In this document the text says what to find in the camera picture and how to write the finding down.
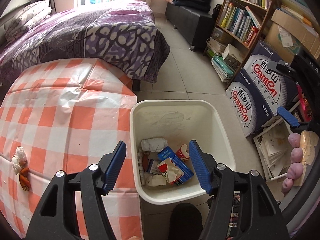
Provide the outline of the hand in pink glove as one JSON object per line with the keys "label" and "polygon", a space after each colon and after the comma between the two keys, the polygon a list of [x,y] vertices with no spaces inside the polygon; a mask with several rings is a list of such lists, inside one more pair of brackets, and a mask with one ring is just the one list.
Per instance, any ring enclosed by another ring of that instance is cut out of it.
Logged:
{"label": "hand in pink glove", "polygon": [[291,164],[287,171],[286,179],[283,181],[281,191],[284,195],[292,189],[294,182],[303,174],[303,150],[300,147],[300,134],[292,133],[288,137],[290,145],[293,150],[290,155]]}

